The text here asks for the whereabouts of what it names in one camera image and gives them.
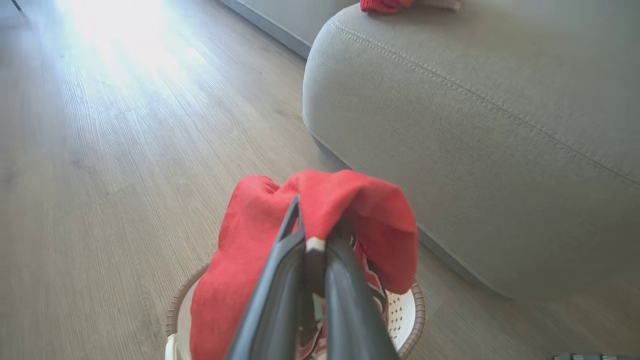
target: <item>sofa seam stitching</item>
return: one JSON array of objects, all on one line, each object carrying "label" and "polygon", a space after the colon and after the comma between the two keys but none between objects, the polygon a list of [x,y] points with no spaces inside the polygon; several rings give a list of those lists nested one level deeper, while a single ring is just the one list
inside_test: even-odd
[{"label": "sofa seam stitching", "polygon": [[[385,54],[386,56],[398,61],[399,63],[402,63],[403,65],[406,65],[409,68],[412,68],[414,70],[417,70],[421,73],[423,73],[424,75],[426,75],[427,77],[434,79],[435,81],[442,83],[446,86],[448,86],[449,88],[451,88],[452,90],[455,90],[473,100],[475,100],[476,102],[478,102],[480,105],[483,105],[485,107],[487,107],[490,111],[496,111],[498,110],[498,112],[503,116],[506,117],[510,120],[512,120],[514,123],[516,123],[518,126],[523,127],[523,128],[527,128],[527,130],[529,130],[529,132],[533,135],[537,135],[539,137],[541,137],[542,139],[544,139],[545,141],[547,141],[548,143],[551,143],[554,147],[557,147],[558,149],[567,152],[569,155],[573,155],[573,159],[577,159],[578,155],[580,156],[582,162],[584,162],[585,164],[588,164],[590,167],[598,170],[599,172],[601,172],[602,174],[605,174],[607,177],[614,177],[619,181],[623,181],[626,185],[632,185],[632,186],[637,186],[638,182],[633,180],[633,179],[629,179],[626,176],[623,176],[622,174],[620,174],[618,171],[614,170],[614,166],[608,165],[607,163],[605,163],[602,160],[598,160],[596,161],[596,159],[590,157],[590,153],[587,154],[583,154],[582,152],[580,152],[580,149],[574,149],[571,146],[574,146],[574,144],[572,144],[571,142],[565,140],[564,138],[562,138],[561,136],[558,136],[557,133],[554,133],[553,131],[545,128],[544,126],[540,126],[537,124],[531,124],[529,122],[527,122],[530,118],[526,117],[524,118],[521,114],[517,113],[516,111],[504,106],[503,104],[499,104],[497,101],[494,101],[493,99],[491,99],[490,97],[488,97],[485,94],[482,94],[478,89],[475,89],[471,86],[468,86],[458,80],[455,80],[453,78],[448,78],[447,76],[438,73],[437,71],[435,71],[434,69],[428,67],[427,65],[411,59],[409,56],[400,53],[398,51],[395,51],[393,48],[387,47],[386,45],[376,42],[373,39],[367,38],[366,36],[359,34],[355,31],[352,31],[350,29],[346,29],[344,26],[336,23],[335,21],[331,21],[328,23],[330,25],[331,28],[333,28],[334,31],[341,33],[343,36],[345,37],[349,37],[352,38],[354,41],[356,42],[360,42],[374,50],[377,50],[383,54]],[[554,136],[558,136],[558,138],[560,140],[558,140],[557,138],[554,138],[552,135],[545,133],[544,131],[548,131],[550,134],[554,135]]]}]

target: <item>baseboard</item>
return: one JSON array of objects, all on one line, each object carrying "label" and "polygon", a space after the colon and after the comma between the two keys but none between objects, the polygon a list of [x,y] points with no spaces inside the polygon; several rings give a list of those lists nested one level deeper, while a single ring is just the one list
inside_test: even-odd
[{"label": "baseboard", "polygon": [[225,0],[225,5],[233,9],[233,11],[237,12],[245,19],[254,23],[258,28],[264,30],[267,34],[271,35],[303,58],[308,58],[309,51],[311,50],[311,44],[308,44],[306,41],[290,33],[288,30],[269,19],[269,17],[266,17],[264,14],[261,14],[251,6],[248,6],[239,0]]}]

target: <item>sunlight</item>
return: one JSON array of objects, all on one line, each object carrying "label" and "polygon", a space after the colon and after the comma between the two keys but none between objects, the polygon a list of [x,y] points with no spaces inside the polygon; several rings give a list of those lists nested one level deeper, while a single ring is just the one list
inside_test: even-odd
[{"label": "sunlight", "polygon": [[168,25],[162,0],[60,0],[60,8],[107,61],[124,50],[143,66],[178,66],[161,41]]}]

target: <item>red cloth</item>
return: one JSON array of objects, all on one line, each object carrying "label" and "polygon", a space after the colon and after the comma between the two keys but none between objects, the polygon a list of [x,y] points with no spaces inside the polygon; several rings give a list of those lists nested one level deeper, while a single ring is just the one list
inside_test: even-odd
[{"label": "red cloth", "polygon": [[278,186],[268,177],[241,180],[231,195],[218,251],[191,304],[193,360],[223,359],[293,197],[307,239],[326,239],[344,214],[382,285],[405,293],[417,268],[415,220],[402,191],[350,170],[305,171]]},{"label": "red cloth", "polygon": [[414,0],[360,0],[360,9],[372,13],[397,13]]}]

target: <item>gray upholstery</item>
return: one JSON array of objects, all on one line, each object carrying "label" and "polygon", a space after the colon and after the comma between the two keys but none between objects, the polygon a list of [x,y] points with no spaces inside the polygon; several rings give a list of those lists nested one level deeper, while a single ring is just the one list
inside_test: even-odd
[{"label": "gray upholstery", "polygon": [[637,1],[352,6],[312,47],[309,131],[398,184],[461,266],[519,300],[640,258]]}]

